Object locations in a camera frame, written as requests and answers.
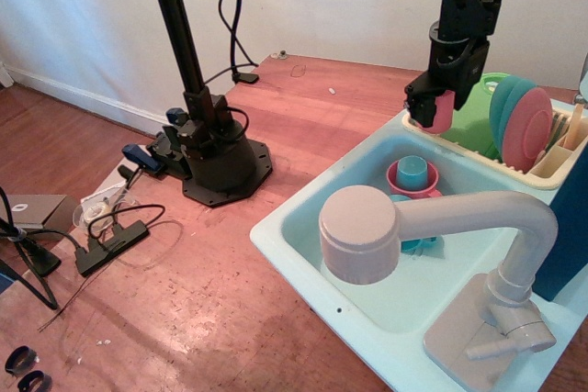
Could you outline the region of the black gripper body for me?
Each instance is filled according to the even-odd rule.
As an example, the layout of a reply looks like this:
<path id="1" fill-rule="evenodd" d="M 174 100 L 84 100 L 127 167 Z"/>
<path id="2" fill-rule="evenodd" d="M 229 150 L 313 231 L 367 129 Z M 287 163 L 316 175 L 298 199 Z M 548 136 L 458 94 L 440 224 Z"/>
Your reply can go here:
<path id="1" fill-rule="evenodd" d="M 486 37 L 446 41 L 431 36 L 429 63 L 426 71 L 405 86 L 405 94 L 445 91 L 455 93 L 454 110 L 460 110 L 472 87 L 480 80 L 490 42 Z"/>

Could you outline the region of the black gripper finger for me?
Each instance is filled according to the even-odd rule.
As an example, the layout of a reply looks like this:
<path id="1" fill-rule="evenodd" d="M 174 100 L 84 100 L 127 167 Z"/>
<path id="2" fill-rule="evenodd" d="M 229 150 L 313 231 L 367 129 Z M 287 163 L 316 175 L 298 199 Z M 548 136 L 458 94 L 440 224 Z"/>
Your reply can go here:
<path id="1" fill-rule="evenodd" d="M 434 126 L 436 98 L 437 95 L 431 92 L 407 94 L 405 106 L 409 111 L 411 118 L 424 128 L 431 128 Z"/>

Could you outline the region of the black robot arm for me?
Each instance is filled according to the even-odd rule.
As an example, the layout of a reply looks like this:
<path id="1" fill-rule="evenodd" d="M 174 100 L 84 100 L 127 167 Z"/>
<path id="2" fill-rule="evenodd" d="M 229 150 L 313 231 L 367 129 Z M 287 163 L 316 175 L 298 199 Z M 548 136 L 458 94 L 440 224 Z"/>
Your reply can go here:
<path id="1" fill-rule="evenodd" d="M 489 37 L 503 0 L 442 0 L 429 31 L 427 70 L 405 88 L 405 107 L 423 129 L 441 133 L 451 125 L 480 80 Z M 153 173 L 182 183 L 183 194 L 208 207 L 250 197 L 271 174 L 267 146 L 247 137 L 247 121 L 222 95 L 214 95 L 200 70 L 183 0 L 158 0 L 185 87 L 185 106 L 168 110 L 167 124 L 146 153 L 125 155 Z"/>

